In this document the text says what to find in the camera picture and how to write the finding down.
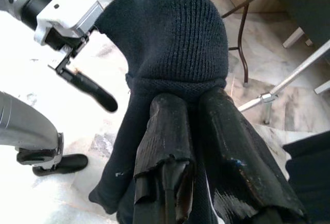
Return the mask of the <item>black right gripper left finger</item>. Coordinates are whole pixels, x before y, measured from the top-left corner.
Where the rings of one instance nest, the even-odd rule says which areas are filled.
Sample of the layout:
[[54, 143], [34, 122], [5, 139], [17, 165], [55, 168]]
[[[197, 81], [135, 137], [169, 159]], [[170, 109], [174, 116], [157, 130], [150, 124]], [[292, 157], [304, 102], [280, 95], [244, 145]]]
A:
[[133, 221], [186, 221], [192, 210], [194, 178], [187, 104], [162, 93], [152, 100], [137, 149]]

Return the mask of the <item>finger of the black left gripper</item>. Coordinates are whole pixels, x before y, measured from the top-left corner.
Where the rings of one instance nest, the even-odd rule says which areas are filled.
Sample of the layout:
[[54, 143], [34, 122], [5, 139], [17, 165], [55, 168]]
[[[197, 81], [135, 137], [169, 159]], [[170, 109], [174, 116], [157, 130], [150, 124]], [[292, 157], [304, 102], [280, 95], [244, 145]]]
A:
[[61, 77], [78, 90], [93, 97], [105, 110], [109, 112], [117, 111], [116, 99], [86, 75], [81, 72], [73, 73], [64, 68], [61, 70]]

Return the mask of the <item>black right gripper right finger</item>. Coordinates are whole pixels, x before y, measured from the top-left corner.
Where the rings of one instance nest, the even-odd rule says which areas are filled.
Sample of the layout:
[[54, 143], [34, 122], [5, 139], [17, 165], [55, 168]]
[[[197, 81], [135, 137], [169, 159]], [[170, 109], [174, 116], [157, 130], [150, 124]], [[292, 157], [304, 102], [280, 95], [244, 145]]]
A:
[[199, 101], [204, 165], [213, 207], [223, 219], [304, 219], [306, 211], [267, 147], [226, 92]]

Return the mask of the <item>black shirt green logo print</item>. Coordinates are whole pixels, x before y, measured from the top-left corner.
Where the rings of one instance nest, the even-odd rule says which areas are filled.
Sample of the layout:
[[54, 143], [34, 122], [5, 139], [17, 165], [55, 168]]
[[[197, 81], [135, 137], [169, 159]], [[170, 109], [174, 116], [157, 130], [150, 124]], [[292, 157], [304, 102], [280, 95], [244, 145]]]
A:
[[[228, 74], [226, 30], [210, 0], [114, 0], [96, 28], [128, 63], [128, 107], [111, 157], [89, 200], [119, 224], [308, 224], [304, 219], [223, 219], [213, 207], [204, 165], [199, 101], [209, 90], [225, 91]], [[187, 104], [195, 178], [192, 210], [184, 222], [134, 222], [135, 160], [150, 118], [152, 100], [175, 95]]]
[[313, 224], [330, 224], [330, 131], [283, 146], [289, 184]]

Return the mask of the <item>silver metal clothes rack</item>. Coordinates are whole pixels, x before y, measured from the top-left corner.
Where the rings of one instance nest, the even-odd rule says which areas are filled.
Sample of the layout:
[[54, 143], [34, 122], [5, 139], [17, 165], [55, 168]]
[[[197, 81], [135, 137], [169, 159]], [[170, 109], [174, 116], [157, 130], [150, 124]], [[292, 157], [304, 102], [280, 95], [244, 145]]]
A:
[[322, 58], [326, 53], [330, 51], [330, 39], [325, 42], [321, 47], [319, 47], [313, 54], [311, 54], [307, 59], [305, 59], [296, 69], [294, 69], [289, 76], [287, 76], [278, 85], [273, 87], [269, 92], [260, 94], [257, 98], [252, 99], [245, 104], [238, 107], [240, 112], [249, 110], [257, 105], [265, 105], [266, 113], [263, 118], [263, 123], [270, 124], [271, 108], [272, 102], [278, 98], [278, 94], [285, 89], [289, 84], [291, 84], [296, 78], [300, 76], [309, 66], [311, 66], [318, 59]]

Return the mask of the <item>marble pattern folding table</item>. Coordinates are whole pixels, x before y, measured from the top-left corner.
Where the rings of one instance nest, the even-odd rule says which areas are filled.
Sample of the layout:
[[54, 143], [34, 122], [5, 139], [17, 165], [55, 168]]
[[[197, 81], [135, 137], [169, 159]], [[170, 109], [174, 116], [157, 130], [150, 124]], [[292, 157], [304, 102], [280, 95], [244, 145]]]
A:
[[317, 50], [279, 0], [253, 0], [236, 11], [233, 0], [211, 0], [225, 24], [228, 83], [277, 85]]

